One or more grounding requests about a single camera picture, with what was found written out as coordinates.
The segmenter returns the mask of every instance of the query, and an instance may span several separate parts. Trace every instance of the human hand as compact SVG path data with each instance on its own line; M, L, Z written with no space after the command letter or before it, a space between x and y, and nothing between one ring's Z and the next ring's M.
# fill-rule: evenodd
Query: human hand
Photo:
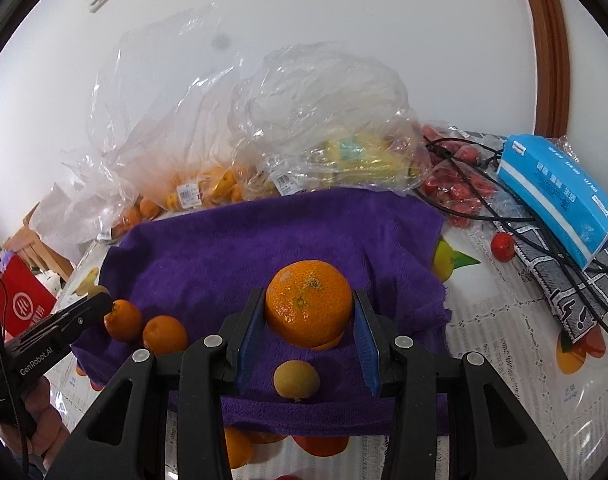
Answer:
M49 469L56 454L64 445L69 432L62 422L62 417L50 404L50 383L42 377L37 386L25 397L26 410L37 421L37 430L28 439L28 454L44 456L44 468ZM21 456L21 440L17 427L11 424L0 424L0 437L18 456Z

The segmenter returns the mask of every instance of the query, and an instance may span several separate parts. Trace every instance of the purple towel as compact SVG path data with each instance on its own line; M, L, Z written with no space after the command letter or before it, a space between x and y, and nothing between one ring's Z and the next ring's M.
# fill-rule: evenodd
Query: purple towel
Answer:
M251 289L266 287L282 267L324 260L364 288L373 308L401 333L447 352L444 287L431 273L443 218L420 200L391 192L332 189L241 203L134 228L112 248L100 283L138 306L144 320L179 319L191 342L215 333L239 312ZM72 351L88 377L105 384L135 349L88 329ZM302 403L273 388L275 368L309 361L321 387ZM388 434L391 399L373 399L364 385L352 327L334 349L295 348L270 330L243 398L222 399L226 424L281 434ZM445 404L440 402L440 420Z

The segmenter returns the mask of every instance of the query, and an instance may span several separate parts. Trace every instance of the red bag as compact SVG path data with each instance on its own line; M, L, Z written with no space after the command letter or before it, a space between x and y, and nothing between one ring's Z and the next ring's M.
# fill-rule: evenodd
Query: red bag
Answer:
M39 280L33 276L30 269L17 255L8 261L2 273L2 280L3 284L0 282L0 320L6 332L13 337L52 312L55 297L39 283Z

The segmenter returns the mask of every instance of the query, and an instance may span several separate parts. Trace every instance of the barcode sticker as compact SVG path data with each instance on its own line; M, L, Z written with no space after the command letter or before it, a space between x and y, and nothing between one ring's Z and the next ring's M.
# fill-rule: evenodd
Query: barcode sticker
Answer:
M199 198L199 187L194 182L188 182L177 186L177 195L180 198L182 209L191 209L201 205Z
M277 191L279 191L279 194L282 196L292 195L302 191L302 187L299 185L299 183L295 181L295 179L292 178L288 173L273 171L269 178L277 188Z
M99 235L97 236L97 239L100 242L112 240L112 229L110 227L103 229L101 233L99 233Z

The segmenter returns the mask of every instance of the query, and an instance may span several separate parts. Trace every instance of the white wall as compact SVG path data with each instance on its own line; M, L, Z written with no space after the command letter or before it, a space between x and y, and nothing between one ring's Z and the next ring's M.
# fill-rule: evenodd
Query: white wall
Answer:
M568 137L608 192L608 38L578 0L562 0L571 54Z
M397 69L423 119L532 131L534 48L526 0L42 0L0 56L0 239L85 144L88 97L120 35L215 2L253 40L249 67L289 43L345 41Z

